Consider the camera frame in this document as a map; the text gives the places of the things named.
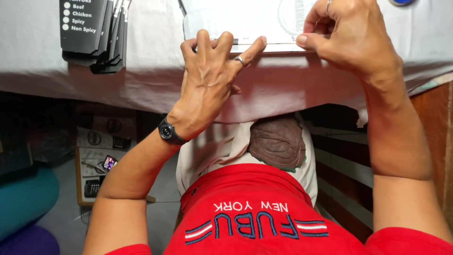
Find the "smartphone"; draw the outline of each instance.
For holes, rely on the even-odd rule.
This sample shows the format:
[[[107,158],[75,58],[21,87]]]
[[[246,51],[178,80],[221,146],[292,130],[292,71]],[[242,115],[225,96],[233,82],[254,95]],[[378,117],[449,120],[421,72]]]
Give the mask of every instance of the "smartphone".
[[[106,170],[106,172],[109,172],[110,170],[112,170],[112,167],[114,167],[117,163],[118,161],[116,159],[114,159],[112,156],[107,155],[106,159],[104,160],[103,167]]]

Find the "silver ring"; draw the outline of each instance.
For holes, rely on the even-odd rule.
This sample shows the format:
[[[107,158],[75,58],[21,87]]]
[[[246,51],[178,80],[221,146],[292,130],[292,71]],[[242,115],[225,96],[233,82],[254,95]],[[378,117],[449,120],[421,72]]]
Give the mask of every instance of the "silver ring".
[[[241,62],[241,64],[242,64],[242,67],[245,66],[244,65],[244,61],[242,60],[241,56],[237,56],[237,57],[233,58],[233,60],[239,60]]]
[[[326,8],[326,14],[329,15],[329,5],[330,5],[330,2],[332,2],[332,0],[329,0],[329,2],[327,2],[327,8]]]

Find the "white tablecloth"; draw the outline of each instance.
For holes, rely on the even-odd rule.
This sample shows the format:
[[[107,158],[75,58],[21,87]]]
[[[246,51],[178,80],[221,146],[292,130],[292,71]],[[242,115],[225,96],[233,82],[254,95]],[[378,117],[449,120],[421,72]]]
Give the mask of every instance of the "white tablecloth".
[[[453,71],[453,1],[378,3],[405,61],[408,91],[420,92],[414,88]],[[61,57],[58,2],[1,1],[0,90],[168,112],[179,98],[184,66],[178,0],[133,0],[129,16],[127,70],[93,75]],[[243,94],[228,100],[218,120],[245,122],[324,103],[365,107],[358,80],[316,54],[262,57],[240,73],[236,85]]]

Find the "striped emblem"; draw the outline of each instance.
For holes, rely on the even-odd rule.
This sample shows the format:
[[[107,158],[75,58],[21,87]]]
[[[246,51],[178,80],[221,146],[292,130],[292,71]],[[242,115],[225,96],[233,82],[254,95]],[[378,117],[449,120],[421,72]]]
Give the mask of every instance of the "striped emblem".
[[[198,243],[206,237],[212,235],[212,223],[211,220],[198,226],[192,230],[186,230],[186,245]]]
[[[324,221],[298,221],[294,220],[296,227],[303,236],[323,237],[329,236]]]

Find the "wristwatch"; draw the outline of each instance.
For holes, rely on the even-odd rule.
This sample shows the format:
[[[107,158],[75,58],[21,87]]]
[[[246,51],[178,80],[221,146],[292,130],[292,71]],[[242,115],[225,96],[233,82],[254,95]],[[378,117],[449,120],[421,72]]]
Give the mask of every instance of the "wristwatch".
[[[167,122],[167,117],[160,122],[158,129],[160,136],[169,143],[183,145],[188,142],[179,137],[179,135],[175,132],[173,125]]]

